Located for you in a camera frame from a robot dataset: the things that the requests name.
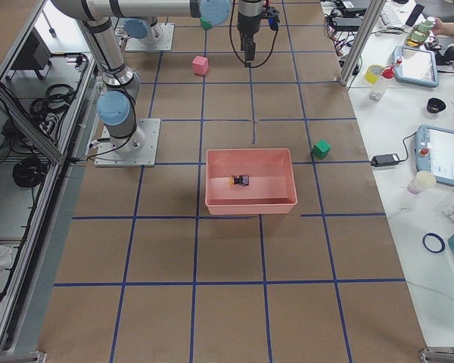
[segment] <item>pink tray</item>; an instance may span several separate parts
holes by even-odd
[[[230,185],[249,175],[249,185]],[[297,203],[289,149],[207,151],[205,204],[210,214],[288,213]]]

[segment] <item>bottle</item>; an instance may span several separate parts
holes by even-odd
[[[381,99],[381,96],[384,95],[392,78],[395,76],[395,73],[393,72],[393,67],[394,65],[391,65],[381,70],[377,82],[375,82],[372,89],[370,90],[369,97],[371,100],[379,101]]]
[[[407,36],[406,45],[409,47],[418,47],[423,45],[431,34],[431,29],[436,25],[436,20],[433,17],[428,17],[422,23],[412,28],[409,36]]]

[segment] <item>bottle with red cap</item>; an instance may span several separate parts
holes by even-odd
[[[369,97],[371,100],[379,101],[382,98],[389,84],[392,82],[392,78],[395,76],[393,67],[394,65],[391,65],[381,70],[377,82],[375,82],[372,89],[370,90]]]

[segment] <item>blue ring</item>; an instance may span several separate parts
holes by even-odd
[[[425,238],[427,237],[435,237],[439,242],[440,242],[440,250],[431,250],[427,244],[425,243]],[[446,249],[446,243],[442,239],[442,237],[438,234],[435,233],[427,233],[423,238],[422,238],[422,244],[424,244],[424,247],[427,251],[430,253],[442,253]]]

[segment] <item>tablet screen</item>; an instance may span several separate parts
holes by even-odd
[[[435,176],[454,180],[454,134],[428,129],[431,143],[431,168]]]
[[[400,64],[402,77],[428,82],[434,81],[431,53],[402,48],[402,58],[402,64]]]

